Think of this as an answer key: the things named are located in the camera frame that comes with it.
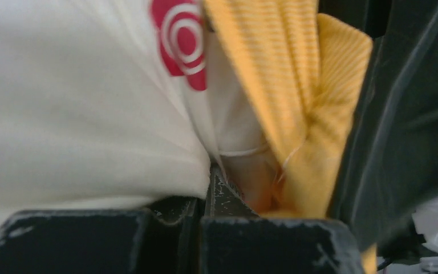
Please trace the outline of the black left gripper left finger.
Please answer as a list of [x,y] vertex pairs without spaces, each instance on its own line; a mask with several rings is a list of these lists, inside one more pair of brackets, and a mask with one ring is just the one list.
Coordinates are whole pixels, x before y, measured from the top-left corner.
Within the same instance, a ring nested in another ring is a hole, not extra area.
[[0,273],[192,273],[200,202],[33,210],[0,226]]

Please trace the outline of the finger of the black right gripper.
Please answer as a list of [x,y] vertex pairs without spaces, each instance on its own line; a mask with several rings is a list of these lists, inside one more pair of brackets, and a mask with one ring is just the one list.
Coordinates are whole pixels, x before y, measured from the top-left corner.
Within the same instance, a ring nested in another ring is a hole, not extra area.
[[438,1],[327,1],[374,48],[329,213],[365,251],[438,196]]

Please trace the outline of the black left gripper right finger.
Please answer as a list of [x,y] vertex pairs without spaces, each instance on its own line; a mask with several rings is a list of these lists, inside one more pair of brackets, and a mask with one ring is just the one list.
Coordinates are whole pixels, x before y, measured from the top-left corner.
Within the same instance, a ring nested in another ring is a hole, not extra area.
[[364,268],[343,223],[261,218],[213,165],[200,221],[200,272],[355,274]]

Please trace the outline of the yellow pillowcase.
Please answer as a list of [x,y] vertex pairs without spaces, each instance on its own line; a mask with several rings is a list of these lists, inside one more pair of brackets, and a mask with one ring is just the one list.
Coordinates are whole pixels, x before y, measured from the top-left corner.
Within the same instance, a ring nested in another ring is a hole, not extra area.
[[206,1],[281,166],[264,217],[325,219],[372,51],[318,1]]

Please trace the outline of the white pillow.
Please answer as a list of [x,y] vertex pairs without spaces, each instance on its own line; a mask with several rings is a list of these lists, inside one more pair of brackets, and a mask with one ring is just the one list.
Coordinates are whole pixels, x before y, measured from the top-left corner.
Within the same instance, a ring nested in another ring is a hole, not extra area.
[[0,1],[0,225],[23,209],[205,198],[278,166],[204,1]]

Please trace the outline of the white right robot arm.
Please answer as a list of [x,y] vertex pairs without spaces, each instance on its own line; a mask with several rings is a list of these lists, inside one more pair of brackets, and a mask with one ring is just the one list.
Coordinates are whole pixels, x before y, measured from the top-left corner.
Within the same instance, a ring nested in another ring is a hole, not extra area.
[[438,273],[438,1],[321,1],[374,48],[330,215],[387,264]]

